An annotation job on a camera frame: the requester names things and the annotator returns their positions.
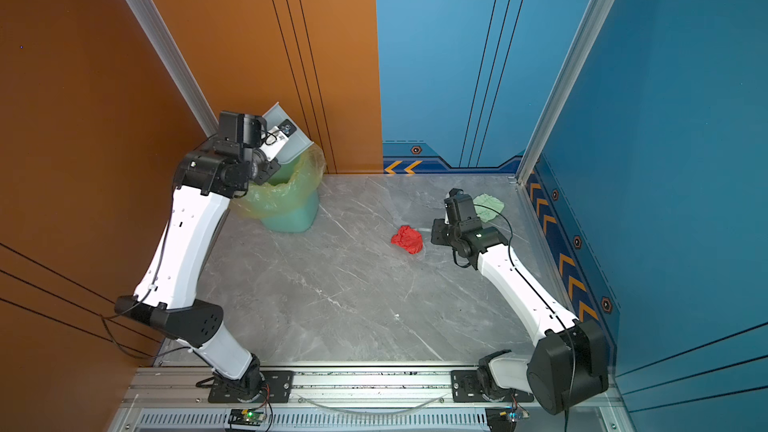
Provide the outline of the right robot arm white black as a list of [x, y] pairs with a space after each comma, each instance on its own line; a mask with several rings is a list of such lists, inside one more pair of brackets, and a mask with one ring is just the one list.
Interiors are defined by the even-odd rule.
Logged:
[[518, 316], [531, 343], [528, 359], [503, 350], [478, 362], [480, 391], [491, 401], [516, 392], [533, 396], [552, 415], [606, 392], [608, 344], [600, 325], [583, 320], [558, 302], [527, 270], [497, 228], [483, 224], [473, 198], [454, 188], [444, 199], [445, 216], [433, 221], [431, 243], [449, 247], [489, 281]]

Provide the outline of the grey-blue dustpan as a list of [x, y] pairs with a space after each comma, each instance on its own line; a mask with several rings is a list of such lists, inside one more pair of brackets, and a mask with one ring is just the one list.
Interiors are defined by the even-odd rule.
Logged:
[[260, 150], [269, 160], [275, 159], [279, 164], [293, 162], [313, 144], [279, 103], [270, 108], [263, 118], [268, 134]]

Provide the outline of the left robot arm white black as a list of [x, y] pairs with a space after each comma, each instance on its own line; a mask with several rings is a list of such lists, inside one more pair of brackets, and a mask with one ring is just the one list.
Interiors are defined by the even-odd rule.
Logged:
[[169, 218], [145, 276], [114, 311], [147, 325], [203, 359], [213, 376], [203, 386], [233, 400], [260, 399], [260, 361], [227, 330], [221, 306], [200, 300], [197, 285], [230, 202], [259, 173], [279, 164], [264, 146], [281, 148], [258, 115], [223, 112], [217, 132], [187, 153], [171, 183]]

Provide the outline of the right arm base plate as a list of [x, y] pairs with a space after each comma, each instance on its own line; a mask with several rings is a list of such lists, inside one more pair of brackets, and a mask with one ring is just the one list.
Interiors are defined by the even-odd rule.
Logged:
[[450, 372], [453, 401], [532, 403], [534, 396], [517, 389], [498, 386], [485, 369], [459, 369]]

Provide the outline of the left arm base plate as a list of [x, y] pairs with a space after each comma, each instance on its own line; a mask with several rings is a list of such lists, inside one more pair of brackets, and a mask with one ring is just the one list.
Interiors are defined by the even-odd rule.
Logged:
[[209, 391], [209, 403], [285, 404], [290, 399], [293, 381], [291, 370], [259, 370], [248, 372], [239, 380], [214, 374], [196, 385]]

